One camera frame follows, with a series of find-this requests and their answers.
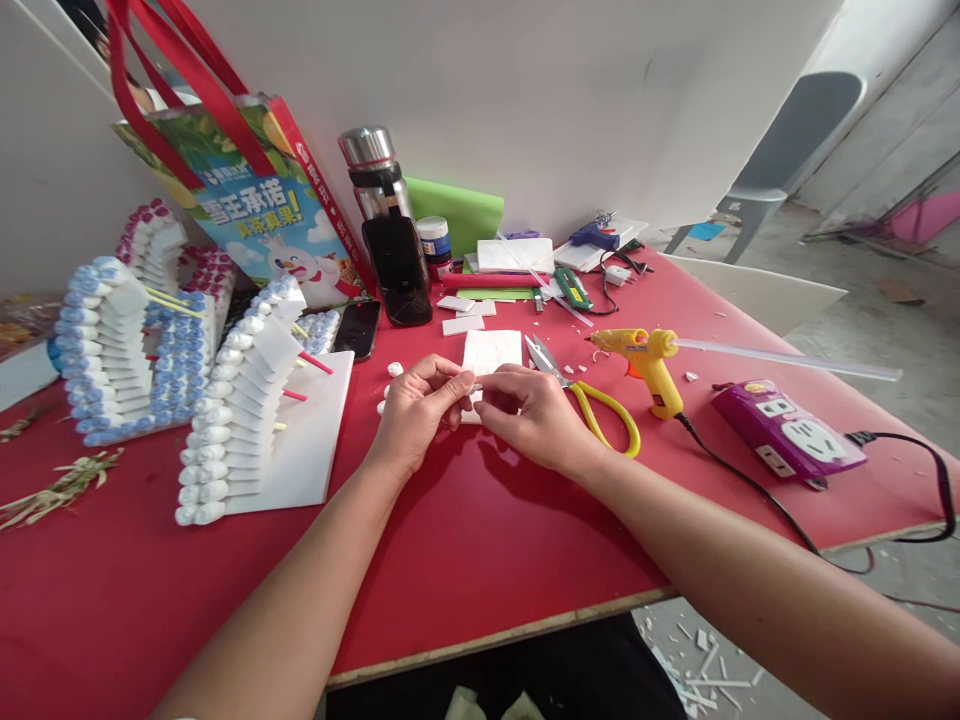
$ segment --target black cable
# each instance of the black cable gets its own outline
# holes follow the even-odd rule
[[[635,273],[637,273],[637,275],[643,275],[646,272],[653,272],[651,268],[647,267],[646,263],[638,263],[636,260],[634,260],[632,257],[627,255],[622,250],[607,250],[606,252],[604,252],[600,256],[599,269],[587,270],[581,274],[595,275],[596,273],[604,273],[603,279],[600,281],[600,289],[603,291],[603,296],[607,298],[607,300],[613,305],[613,307],[610,310],[585,310],[584,311],[590,315],[613,315],[613,313],[615,313],[617,310],[620,309],[620,306],[617,305],[617,301],[614,300],[612,297],[610,297],[610,293],[607,291],[607,285],[609,284],[610,281],[607,280],[607,276],[606,276],[607,266],[605,264],[605,261],[610,255],[613,255],[614,257],[617,257],[620,260],[623,260],[625,263],[627,263],[627,265],[629,265],[633,269]]]
[[[876,560],[876,556],[873,554],[873,550],[869,547],[864,548],[864,550],[867,553],[867,567],[864,568],[863,570],[853,570],[851,568],[846,568],[846,567],[843,567],[843,565],[839,565],[833,562],[832,560],[828,560],[827,558],[825,558],[821,554],[820,549],[813,544],[813,541],[810,539],[810,537],[803,531],[803,528],[801,528],[800,524],[794,519],[793,515],[791,515],[789,511],[780,503],[780,501],[778,501],[773,495],[771,495],[770,492],[765,487],[757,483],[753,478],[751,478],[746,473],[735,468],[733,465],[728,463],[726,460],[721,458],[719,455],[713,452],[710,448],[704,445],[703,440],[700,439],[700,435],[697,433],[696,428],[694,428],[693,423],[690,422],[690,419],[686,415],[684,415],[683,413],[678,414],[677,420],[679,420],[680,423],[687,429],[687,432],[690,433],[690,435],[693,437],[697,445],[699,445],[700,448],[705,453],[707,453],[707,455],[709,455],[711,458],[713,458],[718,463],[723,465],[723,467],[727,468],[730,472],[732,472],[734,475],[739,477],[741,480],[744,480],[748,485],[750,485],[750,487],[752,487],[754,490],[760,493],[765,499],[773,503],[773,506],[780,511],[780,513],[783,515],[786,521],[790,524],[790,526],[794,529],[794,531],[800,537],[801,541],[803,541],[803,544],[807,547],[807,549],[810,552],[812,552],[821,560],[824,560],[825,562],[828,562],[834,567],[839,568],[844,572],[848,572],[851,575],[869,575],[874,571],[874,569],[877,567],[877,560]],[[946,527],[944,528],[943,532],[941,532],[939,535],[936,535],[931,538],[919,538],[919,539],[898,538],[896,542],[928,543],[928,542],[937,542],[939,540],[945,540],[947,538],[957,539],[953,535],[953,532],[956,529],[956,525],[957,525],[957,518],[953,511],[953,496],[950,490],[950,477],[949,477],[949,474],[947,473],[946,463],[943,461],[943,458],[940,457],[939,453],[937,453],[936,450],[934,450],[932,447],[930,447],[926,443],[921,442],[920,440],[907,437],[906,435],[898,435],[896,433],[859,432],[859,433],[848,433],[845,437],[851,442],[853,442],[854,444],[859,445],[860,447],[863,447],[867,443],[873,442],[878,438],[893,438],[896,440],[906,440],[907,442],[912,442],[915,445],[920,445],[922,447],[925,447],[927,450],[929,450],[930,454],[933,455],[933,459],[937,465],[937,481],[938,481],[938,487],[940,489],[940,500],[944,504],[944,517],[946,518]],[[908,598],[897,597],[896,595],[888,595],[887,593],[884,593],[884,592],[881,592],[880,594],[883,595],[885,598],[888,598],[898,603],[904,603],[908,605],[918,605],[920,607],[930,608],[933,610],[943,610],[945,612],[960,613],[960,608],[951,607],[949,605],[941,605],[939,603],[927,602],[925,600],[911,600]]]
[[[687,429],[687,432],[690,433],[690,435],[693,437],[694,442],[696,442],[697,445],[700,446],[701,450],[703,450],[707,455],[712,457],[718,463],[723,465],[727,470],[732,472],[734,475],[739,477],[741,480],[747,483],[750,487],[752,487],[754,490],[760,493],[764,497],[764,499],[772,503],[773,506],[780,511],[780,514],[783,515],[783,518],[790,524],[790,527],[793,528],[794,532],[797,533],[797,536],[800,538],[801,541],[803,541],[803,544],[806,545],[807,550],[812,552],[817,557],[823,557],[820,554],[819,548],[817,548],[817,546],[813,544],[813,540],[811,540],[810,537],[803,531],[803,528],[800,527],[800,523],[798,523],[794,519],[793,515],[790,514],[790,512],[780,503],[779,500],[777,500],[773,495],[770,494],[769,490],[767,490],[765,487],[763,487],[763,485],[758,483],[756,480],[754,480],[752,477],[747,475],[745,472],[742,472],[741,470],[735,468],[733,465],[728,463],[722,457],[717,455],[713,450],[711,450],[706,445],[704,445],[703,440],[700,439],[700,435],[699,433],[697,433],[697,430],[693,426],[693,423],[690,422],[690,418],[688,418],[683,413],[680,413],[677,415],[677,420],[679,420],[680,423]]]
[[[861,431],[856,433],[845,433],[844,437],[847,438],[850,442],[858,447],[863,447],[867,443],[871,443],[874,440],[879,438],[892,438],[894,440],[905,440],[906,442],[913,443],[914,445],[919,445],[922,448],[926,448],[933,456],[933,461],[937,466],[937,491],[940,494],[940,505],[943,508],[943,517],[946,522],[943,530],[933,537],[926,538],[897,538],[897,542],[903,543],[928,543],[928,542],[940,542],[941,540],[946,540],[951,537],[954,532],[957,530],[957,515],[953,510],[953,491],[950,488],[950,475],[947,471],[947,464],[944,462],[943,458],[940,456],[936,450],[927,445],[921,440],[916,438],[909,437],[907,435],[900,435],[898,433],[872,433],[867,431]]]

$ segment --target red bag handle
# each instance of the red bag handle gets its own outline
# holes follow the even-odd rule
[[[124,62],[123,30],[121,25],[129,26],[127,17],[128,0],[106,0],[110,16],[107,21],[107,38],[110,42],[110,82],[113,85],[113,94],[117,98],[120,112],[130,123],[140,139],[160,159],[177,179],[190,190],[202,190],[203,181],[183,161],[183,158],[170,147],[163,135],[143,117],[140,106],[133,99],[130,86],[127,84],[127,68]]]
[[[160,97],[163,98],[163,101],[167,104],[167,107],[185,107],[183,100],[180,99],[180,96],[173,91],[173,88],[170,87],[163,75],[160,74],[160,72],[153,66],[153,63],[150,62],[150,59],[144,54],[143,50],[140,48],[140,45],[137,44],[136,38],[133,37],[133,33],[130,31],[129,18],[124,18],[124,20],[126,22],[121,22],[123,31],[130,40],[130,44],[133,46],[133,51],[137,54],[137,57],[140,58],[140,64],[143,65],[143,69],[146,71],[147,77],[150,78],[150,82],[153,83],[153,87],[156,89],[156,91],[160,93]]]
[[[176,26],[184,39],[196,50],[200,58],[213,71],[220,82],[234,95],[249,95],[247,86],[220,52],[220,48],[207,33],[207,29],[182,0],[158,0],[160,7]]]
[[[147,35],[197,93],[207,112],[230,138],[237,151],[250,163],[253,173],[258,177],[276,175],[273,163],[260,147],[260,142],[233,104],[233,100],[202,63],[197,62],[197,57],[176,31],[143,0],[130,0],[130,3],[133,14],[143,25]]]

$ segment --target hand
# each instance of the hand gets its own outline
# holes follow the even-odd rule
[[[473,379],[473,372],[439,355],[423,358],[394,378],[364,464],[388,469],[406,482],[423,464],[440,420],[456,431],[461,412],[473,409]]]
[[[475,409],[484,427],[538,465],[577,480],[595,468],[607,450],[580,420],[552,375],[501,365],[477,382],[483,386],[483,401]]]

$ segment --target green folder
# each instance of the green folder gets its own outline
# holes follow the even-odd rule
[[[439,215],[450,226],[450,251],[463,257],[477,251],[477,240],[497,236],[503,198],[407,177],[407,192],[417,220]]]

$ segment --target table edge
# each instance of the table edge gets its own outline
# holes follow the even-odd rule
[[[891,530],[888,533],[871,536],[863,540],[853,540],[849,543],[835,545],[829,548],[821,548],[821,552],[837,553],[843,550],[866,547],[876,542],[903,537],[904,535],[909,535],[914,532],[937,529],[942,524],[942,521],[934,521],[925,523],[923,525],[904,528],[902,530]],[[666,585],[662,588],[655,588],[653,590],[647,590],[646,592],[637,593],[635,595],[628,595],[626,597],[617,598],[616,600],[598,603],[597,605],[590,605],[579,610],[571,610],[569,612],[561,613],[560,615],[553,615],[542,620],[535,620],[534,622],[519,625],[507,630],[502,630],[500,632],[493,633],[492,635],[484,635],[483,637],[457,643],[455,645],[448,645],[446,647],[437,648],[436,650],[428,650],[426,652],[417,653],[416,655],[408,655],[407,657],[399,658],[397,660],[388,660],[375,665],[367,665],[366,667],[357,668],[356,670],[347,670],[342,673],[337,673],[336,675],[332,675],[328,680],[327,689],[348,687],[350,685],[366,682],[368,680],[375,680],[377,678],[393,675],[404,670],[412,670],[417,667],[431,665],[443,660],[450,660],[452,658],[468,655],[480,650],[488,650],[499,645],[507,645],[511,642],[516,642],[517,640],[525,640],[537,635],[543,635],[551,630],[573,627],[574,625],[579,625],[591,620],[600,620],[610,615],[625,612],[627,610],[634,610],[636,608],[650,605],[661,600],[671,600],[679,596],[680,593],[678,593],[672,585]]]

